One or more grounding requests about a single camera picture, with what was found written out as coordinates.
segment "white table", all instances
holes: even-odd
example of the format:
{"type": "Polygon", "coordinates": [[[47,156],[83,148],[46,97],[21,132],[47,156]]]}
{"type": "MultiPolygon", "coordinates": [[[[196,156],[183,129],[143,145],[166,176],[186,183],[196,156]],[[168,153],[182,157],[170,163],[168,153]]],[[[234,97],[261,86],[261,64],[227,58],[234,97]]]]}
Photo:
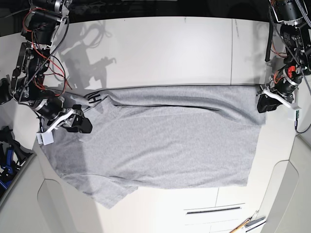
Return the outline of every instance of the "white table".
{"type": "MultiPolygon", "coordinates": [[[[267,23],[247,20],[111,19],[70,25],[65,43],[56,56],[63,62],[71,86],[75,87],[72,92],[80,95],[101,88],[146,85],[255,84],[264,83],[275,69],[270,66],[279,62],[273,53],[271,64],[264,61],[267,37],[267,23]]],[[[277,50],[281,51],[283,47],[278,38],[274,40],[277,50]]],[[[1,77],[11,75],[22,41],[19,34],[0,37],[0,53],[6,54],[5,59],[0,60],[1,77]]],[[[61,81],[52,76],[46,78],[45,84],[62,88],[61,81]]],[[[299,101],[308,109],[310,97],[306,86],[303,83],[299,87],[299,101]]],[[[0,106],[0,110],[4,113],[2,120],[13,126],[17,140],[31,148],[38,129],[35,115],[13,101],[0,106]]],[[[247,187],[184,191],[142,188],[112,210],[85,199],[68,185],[64,185],[64,191],[79,232],[182,231],[183,209],[237,203],[246,203],[246,218],[260,208],[273,168],[279,161],[289,159],[294,137],[294,123],[287,119],[284,106],[267,114],[247,187]],[[283,146],[277,146],[276,141],[282,141],[283,146]]],[[[40,162],[43,176],[57,179],[44,159],[40,162]]]]}

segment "orange motor component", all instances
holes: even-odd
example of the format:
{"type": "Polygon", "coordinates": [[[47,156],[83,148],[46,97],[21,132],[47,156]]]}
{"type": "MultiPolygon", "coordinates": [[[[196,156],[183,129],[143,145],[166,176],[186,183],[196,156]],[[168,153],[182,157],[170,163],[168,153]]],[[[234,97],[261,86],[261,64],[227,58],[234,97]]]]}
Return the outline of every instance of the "orange motor component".
{"type": "Polygon", "coordinates": [[[296,72],[296,67],[291,66],[288,68],[287,73],[288,73],[288,77],[291,79],[293,77],[292,72],[295,71],[296,72]]]}

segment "red wire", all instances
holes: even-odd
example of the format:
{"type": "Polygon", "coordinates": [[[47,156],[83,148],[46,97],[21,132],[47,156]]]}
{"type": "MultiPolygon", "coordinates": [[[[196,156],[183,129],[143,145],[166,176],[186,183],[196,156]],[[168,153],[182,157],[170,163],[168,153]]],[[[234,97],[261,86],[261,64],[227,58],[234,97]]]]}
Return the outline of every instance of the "red wire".
{"type": "MultiPolygon", "coordinates": [[[[30,10],[27,14],[26,14],[26,16],[24,17],[24,19],[23,19],[23,28],[25,29],[25,31],[27,31],[27,32],[31,32],[31,43],[32,43],[32,46],[33,46],[33,48],[34,48],[34,50],[40,55],[40,56],[42,56],[44,59],[47,59],[48,61],[50,61],[54,66],[56,66],[62,73],[63,73],[63,75],[61,75],[61,74],[58,74],[58,73],[55,73],[52,69],[52,72],[54,73],[54,74],[57,74],[57,75],[59,75],[59,76],[61,76],[61,77],[63,77],[63,78],[65,78],[65,71],[63,71],[57,64],[55,64],[51,59],[49,59],[49,58],[47,58],[46,56],[44,56],[43,54],[41,54],[37,49],[36,49],[36,47],[35,47],[35,44],[34,44],[34,32],[32,31],[32,30],[29,30],[26,26],[25,26],[25,20],[26,20],[26,18],[27,18],[27,16],[31,13],[31,12],[33,12],[33,11],[35,11],[35,10],[42,10],[42,11],[46,11],[46,9],[44,9],[44,8],[34,8],[34,9],[32,9],[32,10],[30,10]]],[[[36,87],[38,87],[40,90],[45,90],[45,87],[43,86],[43,85],[41,85],[41,86],[39,86],[37,83],[36,83],[36,81],[35,81],[35,79],[33,80],[34,81],[34,84],[36,85],[36,87]]],[[[63,88],[63,91],[62,91],[62,94],[65,92],[65,90],[66,90],[66,86],[67,86],[67,83],[68,83],[68,81],[67,81],[67,79],[65,78],[65,80],[64,80],[64,88],[63,88]]]]}
{"type": "Polygon", "coordinates": [[[35,48],[35,44],[34,44],[34,32],[31,33],[31,43],[32,43],[33,48],[35,49],[35,51],[36,51],[40,56],[42,56],[44,59],[49,60],[54,66],[56,66],[56,67],[63,73],[63,76],[65,76],[64,71],[63,71],[57,64],[55,64],[50,58],[47,58],[46,56],[44,56],[43,54],[41,54],[41,53],[35,48]]]}
{"type": "Polygon", "coordinates": [[[25,19],[27,18],[27,16],[28,16],[31,12],[36,11],[36,10],[46,11],[46,9],[38,7],[38,8],[34,8],[34,9],[30,10],[30,11],[27,13],[27,15],[25,15],[25,17],[24,17],[24,19],[23,19],[23,28],[24,28],[27,32],[32,32],[32,30],[29,30],[29,29],[25,26],[25,19]]]}
{"type": "Polygon", "coordinates": [[[278,82],[279,82],[281,79],[284,78],[284,77],[281,77],[281,78],[279,78],[279,79],[276,79],[276,77],[277,77],[278,74],[279,74],[279,71],[277,71],[277,72],[274,74],[274,76],[273,76],[273,80],[274,80],[274,83],[275,83],[275,84],[278,84],[278,82]]]}
{"type": "Polygon", "coordinates": [[[274,43],[273,43],[273,40],[272,40],[272,47],[273,47],[273,50],[272,50],[272,52],[274,52],[275,54],[277,54],[278,56],[280,56],[281,58],[286,58],[285,56],[282,56],[281,54],[279,54],[278,52],[277,52],[277,50],[276,50],[276,48],[274,47],[274,43]]]}
{"type": "MultiPolygon", "coordinates": [[[[50,70],[53,72],[52,74],[56,74],[56,75],[58,75],[58,76],[64,78],[63,75],[61,75],[61,74],[59,74],[59,73],[56,73],[51,67],[49,67],[49,68],[50,68],[50,70]]],[[[72,87],[69,85],[68,79],[65,78],[65,80],[66,80],[67,86],[72,90],[72,87]]]]}

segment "black cable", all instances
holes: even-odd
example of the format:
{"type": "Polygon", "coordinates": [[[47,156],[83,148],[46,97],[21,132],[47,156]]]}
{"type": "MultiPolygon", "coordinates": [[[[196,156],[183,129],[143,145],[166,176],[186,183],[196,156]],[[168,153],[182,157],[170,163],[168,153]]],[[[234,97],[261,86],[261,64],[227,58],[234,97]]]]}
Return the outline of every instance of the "black cable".
{"type": "Polygon", "coordinates": [[[21,12],[28,11],[28,10],[29,10],[29,8],[23,9],[23,10],[19,10],[19,11],[16,11],[16,12],[11,13],[11,14],[9,14],[9,15],[1,16],[0,19],[2,19],[2,18],[8,18],[8,17],[11,17],[11,16],[13,16],[13,15],[16,15],[16,14],[19,14],[19,13],[21,13],[21,12]]]}
{"type": "Polygon", "coordinates": [[[64,69],[62,63],[60,62],[60,60],[59,60],[57,57],[55,57],[54,55],[52,55],[51,57],[55,58],[55,59],[58,61],[58,63],[60,64],[60,66],[62,67],[62,69],[63,69],[63,71],[64,71],[64,87],[63,87],[63,90],[62,90],[62,94],[63,94],[63,93],[65,92],[66,82],[67,82],[67,79],[66,79],[66,72],[65,72],[65,69],[64,69]]]}
{"type": "Polygon", "coordinates": [[[37,118],[38,119],[41,119],[42,117],[35,111],[31,108],[31,106],[29,106],[28,104],[25,104],[25,103],[19,103],[20,105],[25,105],[27,107],[29,107],[36,115],[37,115],[37,118]]]}
{"type": "Polygon", "coordinates": [[[268,43],[267,43],[267,50],[266,50],[266,58],[264,59],[265,62],[270,61],[270,51],[272,46],[272,40],[273,40],[273,25],[271,23],[271,20],[269,21],[269,36],[268,36],[268,43]]]}
{"type": "Polygon", "coordinates": [[[42,50],[41,50],[41,47],[40,47],[40,45],[39,45],[39,42],[38,42],[38,37],[37,37],[36,32],[37,32],[37,29],[36,29],[36,30],[34,30],[35,45],[37,45],[38,50],[42,53],[42,50]]]}
{"type": "MultiPolygon", "coordinates": [[[[277,27],[276,27],[276,24],[275,24],[274,21],[273,21],[273,17],[272,17],[272,14],[271,14],[271,10],[272,10],[272,9],[271,9],[271,6],[269,6],[269,17],[270,17],[270,21],[271,21],[271,23],[272,23],[272,25],[273,25],[273,28],[274,28],[274,30],[276,31],[277,35],[280,37],[280,39],[281,39],[281,41],[283,42],[283,44],[285,45],[287,51],[291,54],[291,56],[293,57],[293,59],[295,60],[295,62],[297,63],[297,65],[300,67],[300,70],[301,70],[301,73],[302,73],[302,77],[303,77],[303,79],[305,80],[306,85],[307,85],[308,90],[309,90],[309,93],[310,93],[310,95],[311,95],[311,88],[310,88],[310,85],[309,85],[309,83],[308,83],[308,80],[307,80],[307,78],[306,78],[306,76],[305,76],[305,74],[304,74],[304,72],[303,72],[303,69],[302,69],[300,63],[298,62],[297,58],[294,56],[294,54],[293,54],[293,52],[291,51],[291,49],[290,49],[290,48],[288,47],[288,45],[285,43],[285,41],[284,41],[283,37],[281,36],[280,32],[278,31],[278,29],[277,29],[277,27]]],[[[305,131],[303,131],[303,132],[299,132],[299,131],[297,130],[297,128],[298,128],[298,113],[296,113],[296,121],[295,121],[295,131],[296,131],[296,133],[300,133],[300,134],[301,134],[301,133],[305,133],[305,132],[307,132],[307,131],[311,128],[311,124],[310,124],[309,127],[308,127],[305,131]]]]}
{"type": "MultiPolygon", "coordinates": [[[[271,50],[271,52],[277,55],[277,53],[274,52],[273,50],[271,50]]],[[[286,53],[285,52],[278,52],[278,54],[286,54],[286,53]]]]}

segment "blue object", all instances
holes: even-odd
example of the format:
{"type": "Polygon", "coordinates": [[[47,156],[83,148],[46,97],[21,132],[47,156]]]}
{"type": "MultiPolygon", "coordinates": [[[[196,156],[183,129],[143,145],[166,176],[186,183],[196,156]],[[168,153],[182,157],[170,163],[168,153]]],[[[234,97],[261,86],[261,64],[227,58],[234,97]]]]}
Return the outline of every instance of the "blue object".
{"type": "Polygon", "coordinates": [[[12,181],[8,181],[7,183],[5,183],[5,185],[9,187],[11,183],[12,181]]]}
{"type": "Polygon", "coordinates": [[[13,156],[14,150],[12,148],[9,148],[6,153],[6,166],[4,166],[5,168],[8,169],[9,174],[13,174],[13,168],[11,167],[13,162],[13,156]]]}
{"type": "Polygon", "coordinates": [[[8,186],[2,180],[0,180],[0,186],[2,186],[5,190],[8,189],[8,186]]]}

